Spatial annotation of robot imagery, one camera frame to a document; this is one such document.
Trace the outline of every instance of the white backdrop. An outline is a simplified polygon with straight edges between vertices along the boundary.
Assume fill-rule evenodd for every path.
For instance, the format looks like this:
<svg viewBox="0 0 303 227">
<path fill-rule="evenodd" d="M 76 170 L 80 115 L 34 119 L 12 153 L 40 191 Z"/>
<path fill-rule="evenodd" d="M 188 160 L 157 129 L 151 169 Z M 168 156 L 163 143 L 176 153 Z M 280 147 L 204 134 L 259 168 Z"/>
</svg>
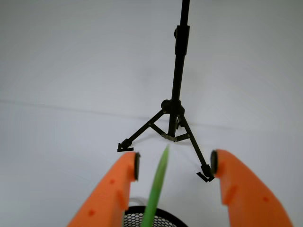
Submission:
<svg viewBox="0 0 303 227">
<path fill-rule="evenodd" d="M 170 99 L 181 0 L 5 0 L 0 100 L 151 117 Z M 303 126 L 303 3 L 193 0 L 188 121 Z"/>
</svg>

